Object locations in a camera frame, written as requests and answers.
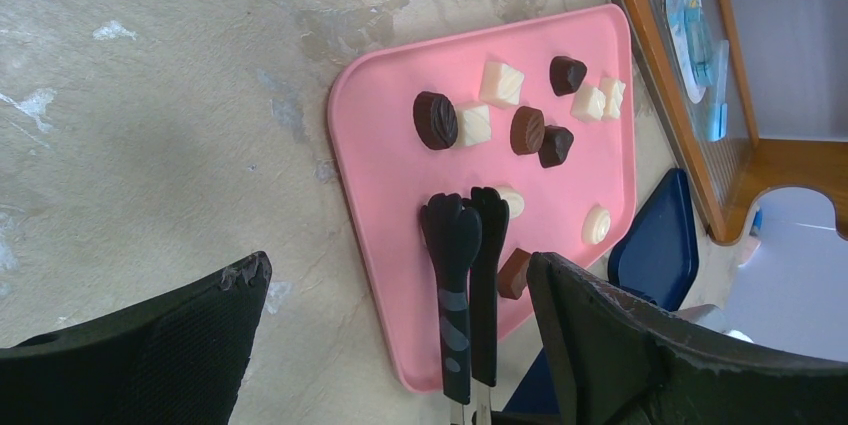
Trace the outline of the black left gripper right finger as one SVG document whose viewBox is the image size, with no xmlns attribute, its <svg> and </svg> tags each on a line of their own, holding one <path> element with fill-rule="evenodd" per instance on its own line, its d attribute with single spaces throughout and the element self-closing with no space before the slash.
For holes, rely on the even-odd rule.
<svg viewBox="0 0 848 425">
<path fill-rule="evenodd" d="M 527 282 L 564 424 L 843 424 L 847 366 L 686 321 L 553 252 Z"/>
</svg>

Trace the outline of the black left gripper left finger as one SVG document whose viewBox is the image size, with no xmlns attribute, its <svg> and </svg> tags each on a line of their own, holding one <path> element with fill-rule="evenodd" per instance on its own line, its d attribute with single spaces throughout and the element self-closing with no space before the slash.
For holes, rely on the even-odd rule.
<svg viewBox="0 0 848 425">
<path fill-rule="evenodd" d="M 272 277 L 255 252 L 1 351 L 4 424 L 226 424 Z"/>
</svg>

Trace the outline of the dark rectangular chocolate piece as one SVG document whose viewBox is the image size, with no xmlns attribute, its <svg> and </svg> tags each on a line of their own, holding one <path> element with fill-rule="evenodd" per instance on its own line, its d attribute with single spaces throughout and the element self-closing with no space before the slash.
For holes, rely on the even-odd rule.
<svg viewBox="0 0 848 425">
<path fill-rule="evenodd" d="M 518 300 L 527 287 L 527 269 L 532 254 L 516 248 L 497 274 L 497 291 L 505 299 Z"/>
</svg>

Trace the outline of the black handled metal tongs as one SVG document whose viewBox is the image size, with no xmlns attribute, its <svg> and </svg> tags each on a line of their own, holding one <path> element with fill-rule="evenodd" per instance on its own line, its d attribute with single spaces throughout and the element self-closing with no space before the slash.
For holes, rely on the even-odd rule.
<svg viewBox="0 0 848 425">
<path fill-rule="evenodd" d="M 465 422 L 471 385 L 478 393 L 478 424 L 491 422 L 497 379 L 496 275 L 510 219 L 509 205 L 492 187 L 468 198 L 439 193 L 419 210 L 419 225 L 433 266 L 439 318 L 443 394 L 450 422 Z"/>
</svg>

